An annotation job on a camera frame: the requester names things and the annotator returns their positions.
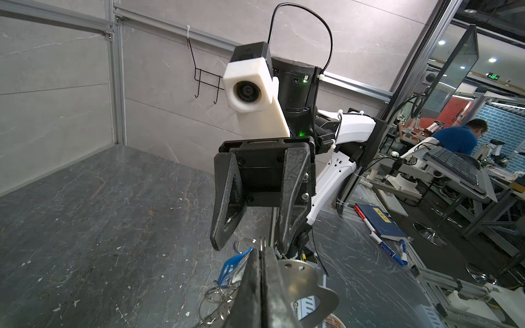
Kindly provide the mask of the black monitor screen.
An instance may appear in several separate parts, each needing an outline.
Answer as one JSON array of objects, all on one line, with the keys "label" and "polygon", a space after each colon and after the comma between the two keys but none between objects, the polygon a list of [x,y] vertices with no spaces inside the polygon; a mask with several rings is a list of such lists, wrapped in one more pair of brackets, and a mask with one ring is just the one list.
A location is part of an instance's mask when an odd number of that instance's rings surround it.
[{"label": "black monitor screen", "polygon": [[411,118],[437,118],[480,57],[477,26],[470,25],[432,84],[414,101]]}]

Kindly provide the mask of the black keyboard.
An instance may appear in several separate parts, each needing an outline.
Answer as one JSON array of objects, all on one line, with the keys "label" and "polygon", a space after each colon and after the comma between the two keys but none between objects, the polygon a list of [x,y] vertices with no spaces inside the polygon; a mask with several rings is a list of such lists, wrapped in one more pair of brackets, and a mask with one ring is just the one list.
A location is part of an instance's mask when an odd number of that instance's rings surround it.
[{"label": "black keyboard", "polygon": [[479,186],[479,171],[481,164],[466,154],[454,153],[445,148],[437,147],[428,151],[423,158],[426,161],[437,163],[460,177],[461,181]]}]

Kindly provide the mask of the red white blue pen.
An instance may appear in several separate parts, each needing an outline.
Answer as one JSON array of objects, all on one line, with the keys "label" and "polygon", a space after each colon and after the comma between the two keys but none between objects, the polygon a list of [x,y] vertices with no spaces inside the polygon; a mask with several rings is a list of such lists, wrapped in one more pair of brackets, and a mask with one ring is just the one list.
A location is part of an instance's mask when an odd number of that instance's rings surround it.
[{"label": "red white blue pen", "polygon": [[376,231],[374,230],[374,228],[368,222],[367,219],[362,219],[362,221],[364,222],[366,227],[369,229],[370,237],[383,250],[384,253],[386,253],[389,257],[391,257],[400,266],[405,267],[408,265],[407,241],[404,241],[404,240],[391,241],[388,239],[383,239],[377,235]]}]

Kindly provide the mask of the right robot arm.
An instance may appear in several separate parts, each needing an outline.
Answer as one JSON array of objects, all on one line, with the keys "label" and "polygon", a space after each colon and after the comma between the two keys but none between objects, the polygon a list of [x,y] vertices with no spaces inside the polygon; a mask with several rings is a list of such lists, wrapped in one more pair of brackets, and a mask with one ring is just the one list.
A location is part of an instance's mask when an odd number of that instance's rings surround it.
[{"label": "right robot arm", "polygon": [[359,113],[313,105],[316,67],[262,57],[232,60],[224,86],[242,139],[214,158],[215,205],[210,240],[221,250],[250,207],[276,209],[271,245],[296,256],[319,210],[359,168],[379,123]]}]

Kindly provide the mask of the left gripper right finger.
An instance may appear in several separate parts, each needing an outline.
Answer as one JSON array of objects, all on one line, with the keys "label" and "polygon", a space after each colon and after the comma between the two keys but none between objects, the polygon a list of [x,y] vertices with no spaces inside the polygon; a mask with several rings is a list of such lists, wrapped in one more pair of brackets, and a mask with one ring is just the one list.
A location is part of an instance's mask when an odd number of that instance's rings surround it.
[{"label": "left gripper right finger", "polygon": [[301,327],[288,301],[276,255],[266,245],[261,246],[261,327]]}]

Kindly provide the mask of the blue key tag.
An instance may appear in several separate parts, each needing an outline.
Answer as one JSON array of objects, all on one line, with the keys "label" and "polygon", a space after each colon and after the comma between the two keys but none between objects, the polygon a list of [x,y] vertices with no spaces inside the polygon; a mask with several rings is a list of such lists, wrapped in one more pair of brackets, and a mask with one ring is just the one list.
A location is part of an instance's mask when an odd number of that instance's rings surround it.
[{"label": "blue key tag", "polygon": [[251,251],[253,250],[252,247],[247,249],[246,251],[242,253],[238,253],[232,258],[229,258],[223,265],[220,275],[216,280],[216,284],[220,288],[227,288],[231,284],[235,283],[236,280],[234,279],[237,272],[241,270],[241,265],[246,262],[248,256],[250,255]]}]

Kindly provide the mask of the person in blue shirt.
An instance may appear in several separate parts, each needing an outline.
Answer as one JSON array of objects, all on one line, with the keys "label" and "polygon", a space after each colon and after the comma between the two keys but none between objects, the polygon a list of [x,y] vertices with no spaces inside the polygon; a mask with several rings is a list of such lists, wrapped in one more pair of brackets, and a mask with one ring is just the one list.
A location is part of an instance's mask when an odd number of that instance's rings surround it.
[{"label": "person in blue shirt", "polygon": [[471,155],[477,147],[478,139],[488,130],[485,120],[474,119],[462,126],[443,128],[432,137],[437,139],[443,148],[453,153]]}]

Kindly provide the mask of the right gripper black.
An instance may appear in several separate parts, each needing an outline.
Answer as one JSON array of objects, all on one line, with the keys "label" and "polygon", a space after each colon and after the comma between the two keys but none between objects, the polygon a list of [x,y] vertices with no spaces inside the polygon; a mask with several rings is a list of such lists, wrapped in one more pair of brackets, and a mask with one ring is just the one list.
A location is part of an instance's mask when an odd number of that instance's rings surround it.
[{"label": "right gripper black", "polygon": [[315,195],[312,137],[224,142],[214,158],[215,203],[210,241],[221,251],[248,206],[280,207],[276,247],[288,254],[307,222]]}]

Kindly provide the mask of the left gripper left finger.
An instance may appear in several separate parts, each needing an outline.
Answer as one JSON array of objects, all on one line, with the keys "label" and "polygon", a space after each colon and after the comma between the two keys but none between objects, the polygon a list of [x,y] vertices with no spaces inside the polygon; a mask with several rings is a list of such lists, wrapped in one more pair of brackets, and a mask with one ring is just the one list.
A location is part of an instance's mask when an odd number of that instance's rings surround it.
[{"label": "left gripper left finger", "polygon": [[261,327],[261,280],[261,254],[259,250],[252,250],[223,327]]}]

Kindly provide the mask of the blue notebook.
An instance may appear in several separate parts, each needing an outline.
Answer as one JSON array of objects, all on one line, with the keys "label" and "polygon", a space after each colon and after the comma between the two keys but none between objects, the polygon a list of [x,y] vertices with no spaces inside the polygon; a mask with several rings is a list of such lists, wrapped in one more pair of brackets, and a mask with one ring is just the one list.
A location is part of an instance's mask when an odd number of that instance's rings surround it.
[{"label": "blue notebook", "polygon": [[362,219],[368,220],[379,237],[391,241],[409,241],[409,236],[380,207],[356,204],[354,209]]}]

